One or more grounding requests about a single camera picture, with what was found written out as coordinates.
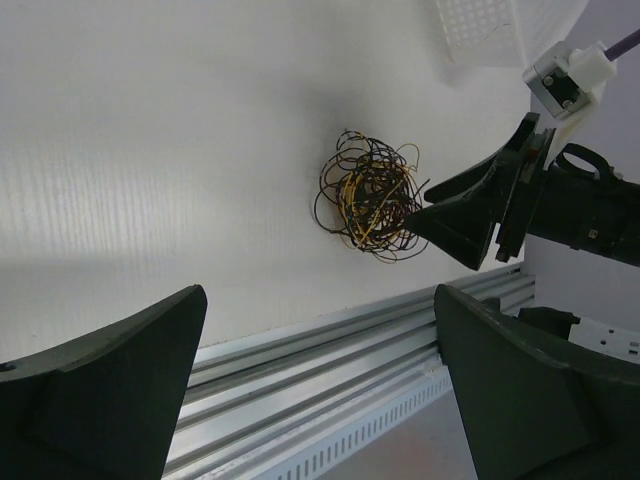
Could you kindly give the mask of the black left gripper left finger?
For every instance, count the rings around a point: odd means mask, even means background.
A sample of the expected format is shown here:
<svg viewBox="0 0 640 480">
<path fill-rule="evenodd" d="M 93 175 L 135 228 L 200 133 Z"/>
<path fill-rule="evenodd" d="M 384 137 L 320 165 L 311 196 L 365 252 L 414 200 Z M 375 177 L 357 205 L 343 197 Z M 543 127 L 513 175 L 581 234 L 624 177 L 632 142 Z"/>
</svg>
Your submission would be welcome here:
<svg viewBox="0 0 640 480">
<path fill-rule="evenodd" d="M 4 479 L 159 479 L 203 330 L 193 285 L 1 365 Z"/>
</svg>

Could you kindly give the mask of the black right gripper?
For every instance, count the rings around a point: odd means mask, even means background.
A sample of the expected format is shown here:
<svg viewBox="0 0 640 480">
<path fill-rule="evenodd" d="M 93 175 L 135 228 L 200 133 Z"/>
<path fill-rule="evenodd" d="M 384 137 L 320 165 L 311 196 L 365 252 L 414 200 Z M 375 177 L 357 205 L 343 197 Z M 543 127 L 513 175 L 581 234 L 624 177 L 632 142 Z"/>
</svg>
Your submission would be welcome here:
<svg viewBox="0 0 640 480">
<path fill-rule="evenodd" d="M 615 175 L 596 152 L 570 143 L 544 165 L 553 129 L 536 131 L 540 115 L 527 113 L 494 154 L 429 188 L 430 206 L 407 216 L 403 228 L 478 271 L 496 222 L 496 259 L 519 254 L 532 235 L 616 261 L 639 259 L 639 185 Z M 496 221 L 495 201 L 461 194 L 497 162 L 505 168 L 509 197 Z"/>
</svg>

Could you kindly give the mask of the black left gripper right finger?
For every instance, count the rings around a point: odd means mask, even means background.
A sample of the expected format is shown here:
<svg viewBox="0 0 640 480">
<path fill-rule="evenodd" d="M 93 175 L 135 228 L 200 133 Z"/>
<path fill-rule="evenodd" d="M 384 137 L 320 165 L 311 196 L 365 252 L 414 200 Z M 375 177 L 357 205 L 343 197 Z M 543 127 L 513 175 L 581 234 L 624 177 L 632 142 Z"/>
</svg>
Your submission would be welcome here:
<svg viewBox="0 0 640 480">
<path fill-rule="evenodd" d="M 441 284 L 434 310 L 478 478 L 638 478 L 638 365 L 570 342 L 549 308 Z"/>
</svg>

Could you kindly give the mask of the brown yellow wire ball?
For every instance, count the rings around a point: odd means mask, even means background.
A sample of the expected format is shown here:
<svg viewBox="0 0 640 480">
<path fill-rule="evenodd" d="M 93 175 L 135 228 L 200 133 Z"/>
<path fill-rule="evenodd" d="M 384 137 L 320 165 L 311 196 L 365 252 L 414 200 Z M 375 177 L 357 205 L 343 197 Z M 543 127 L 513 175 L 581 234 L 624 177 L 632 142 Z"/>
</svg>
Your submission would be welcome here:
<svg viewBox="0 0 640 480">
<path fill-rule="evenodd" d="M 311 206 L 316 225 L 350 250 L 384 264 L 422 254 L 429 242 L 405 226 L 423 208 L 419 182 L 421 151 L 407 142 L 397 148 L 357 130 L 344 130 L 322 165 Z"/>
</svg>

